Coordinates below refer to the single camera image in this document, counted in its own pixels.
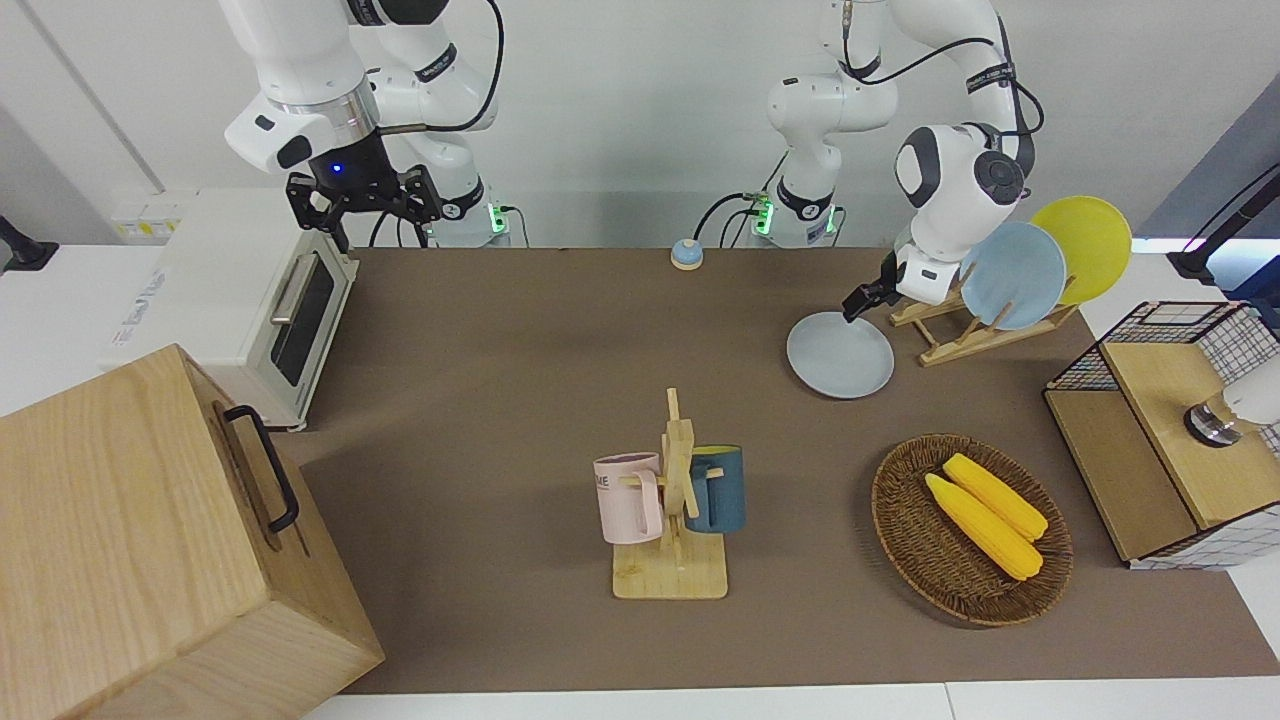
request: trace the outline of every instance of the blue mug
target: blue mug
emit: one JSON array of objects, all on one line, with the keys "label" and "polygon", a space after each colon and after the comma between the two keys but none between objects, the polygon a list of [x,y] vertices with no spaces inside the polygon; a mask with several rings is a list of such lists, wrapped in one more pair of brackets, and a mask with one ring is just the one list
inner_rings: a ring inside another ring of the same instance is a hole
[{"label": "blue mug", "polygon": [[[736,445],[704,445],[694,448],[689,468],[698,498],[698,518],[685,512],[685,527],[695,533],[732,533],[746,524],[746,483],[742,478],[742,448]],[[707,475],[718,475],[708,478]]]}]

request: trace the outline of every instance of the wicker basket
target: wicker basket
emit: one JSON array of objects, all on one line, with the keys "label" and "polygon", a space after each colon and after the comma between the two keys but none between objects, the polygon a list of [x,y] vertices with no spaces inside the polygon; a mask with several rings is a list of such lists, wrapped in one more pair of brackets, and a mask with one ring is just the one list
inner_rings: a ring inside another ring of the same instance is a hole
[{"label": "wicker basket", "polygon": [[[1048,519],[1036,541],[1041,571],[1024,582],[1006,575],[938,507],[925,473],[963,452],[1018,491]],[[872,519],[891,562],[911,588],[943,611],[987,626],[1039,618],[1071,575],[1071,536],[1053,500],[1030,473],[998,450],[952,434],[923,436],[893,448],[872,483]]]}]

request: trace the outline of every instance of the corn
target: corn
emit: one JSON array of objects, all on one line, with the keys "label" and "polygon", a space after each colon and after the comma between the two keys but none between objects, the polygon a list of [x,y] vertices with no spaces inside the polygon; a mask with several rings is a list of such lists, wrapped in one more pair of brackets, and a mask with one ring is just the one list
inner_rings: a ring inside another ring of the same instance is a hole
[{"label": "corn", "polygon": [[986,505],[933,473],[924,475],[924,482],[942,511],[1010,578],[1025,580],[1039,573],[1044,564],[1039,551]]},{"label": "corn", "polygon": [[951,460],[942,465],[942,469],[947,471],[955,484],[969,491],[969,495],[1000,515],[1004,521],[1009,523],[1010,528],[1018,530],[1018,534],[1029,542],[1044,537],[1048,520],[1041,515],[1041,511],[1032,507],[1014,488],[1006,486],[1004,480],[992,475],[982,465],[956,452]]}]

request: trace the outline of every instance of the oven handle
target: oven handle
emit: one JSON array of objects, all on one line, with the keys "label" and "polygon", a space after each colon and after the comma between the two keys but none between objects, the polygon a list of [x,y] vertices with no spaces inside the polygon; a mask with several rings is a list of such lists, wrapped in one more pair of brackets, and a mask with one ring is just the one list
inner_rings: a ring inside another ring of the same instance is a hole
[{"label": "oven handle", "polygon": [[306,297],[307,286],[311,284],[311,277],[315,275],[319,264],[320,255],[317,252],[307,252],[293,261],[293,268],[289,270],[289,279],[284,283],[280,300],[276,301],[275,310],[271,310],[273,325],[293,324],[293,320],[298,316],[298,309],[302,307],[302,299]]}]

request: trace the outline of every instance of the oven window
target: oven window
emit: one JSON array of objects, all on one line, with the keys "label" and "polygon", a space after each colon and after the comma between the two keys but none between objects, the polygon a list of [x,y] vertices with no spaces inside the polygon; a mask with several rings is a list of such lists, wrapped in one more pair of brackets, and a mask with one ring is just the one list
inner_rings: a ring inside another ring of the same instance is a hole
[{"label": "oven window", "polygon": [[315,273],[307,290],[302,295],[302,305],[293,319],[293,324],[282,325],[275,333],[275,345],[271,347],[271,363],[280,370],[284,379],[291,386],[298,387],[302,379],[302,369],[311,356],[311,346],[315,345],[316,333],[324,323],[324,311],[329,307],[329,299],[333,296],[333,275],[324,263],[316,263]]}]

